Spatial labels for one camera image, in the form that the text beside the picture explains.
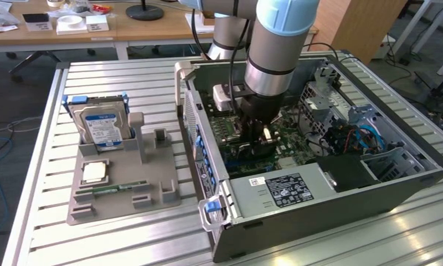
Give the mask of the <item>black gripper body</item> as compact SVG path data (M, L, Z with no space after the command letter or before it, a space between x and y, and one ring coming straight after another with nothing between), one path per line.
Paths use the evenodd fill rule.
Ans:
M280 113L284 103L284 95L263 96L255 94L241 100L243 116L257 120L264 124L271 124Z

